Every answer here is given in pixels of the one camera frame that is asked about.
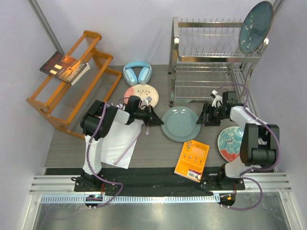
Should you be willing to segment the light teal plate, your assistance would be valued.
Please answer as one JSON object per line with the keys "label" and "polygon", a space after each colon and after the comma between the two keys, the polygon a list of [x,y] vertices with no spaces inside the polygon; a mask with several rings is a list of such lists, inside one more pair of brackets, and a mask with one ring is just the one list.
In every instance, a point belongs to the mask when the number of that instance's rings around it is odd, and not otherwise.
{"label": "light teal plate", "polygon": [[162,116],[163,134],[172,141],[186,142],[193,140],[201,130],[197,124],[198,116],[191,109],[177,106],[168,109]]}

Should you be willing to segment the dark teal floral plate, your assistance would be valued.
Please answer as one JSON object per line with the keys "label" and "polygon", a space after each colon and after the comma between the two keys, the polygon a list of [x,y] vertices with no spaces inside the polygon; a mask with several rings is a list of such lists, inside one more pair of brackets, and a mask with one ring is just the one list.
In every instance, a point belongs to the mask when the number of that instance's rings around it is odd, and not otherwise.
{"label": "dark teal floral plate", "polygon": [[253,53],[264,41],[273,22],[273,5],[262,1],[252,8],[240,28],[238,47],[245,54]]}

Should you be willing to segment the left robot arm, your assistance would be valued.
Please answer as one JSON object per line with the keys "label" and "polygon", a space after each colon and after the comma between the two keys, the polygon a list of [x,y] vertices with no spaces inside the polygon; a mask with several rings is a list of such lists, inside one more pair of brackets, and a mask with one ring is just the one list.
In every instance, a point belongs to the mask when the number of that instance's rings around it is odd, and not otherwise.
{"label": "left robot arm", "polygon": [[80,126],[86,142],[82,177],[86,179],[85,185],[91,191],[99,190],[104,180],[98,175],[102,170],[99,151],[105,138],[109,136],[113,123],[129,126],[135,120],[141,120],[147,127],[164,124],[153,107],[150,104],[142,105],[141,98],[135,95],[128,97],[128,102],[122,107],[95,100],[82,117]]}

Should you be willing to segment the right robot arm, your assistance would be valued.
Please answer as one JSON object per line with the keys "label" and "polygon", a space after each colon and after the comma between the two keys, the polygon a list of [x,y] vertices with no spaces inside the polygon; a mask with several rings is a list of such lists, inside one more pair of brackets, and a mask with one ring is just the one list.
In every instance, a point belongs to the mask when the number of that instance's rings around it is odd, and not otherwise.
{"label": "right robot arm", "polygon": [[197,124],[219,126],[222,120],[236,122],[243,129],[239,157],[223,164],[215,176],[203,174],[204,191],[234,190],[242,185],[242,176],[253,170],[270,171],[277,164],[280,142],[279,127],[261,121],[246,106],[240,103],[236,92],[222,95],[214,90],[212,103],[205,103]]}

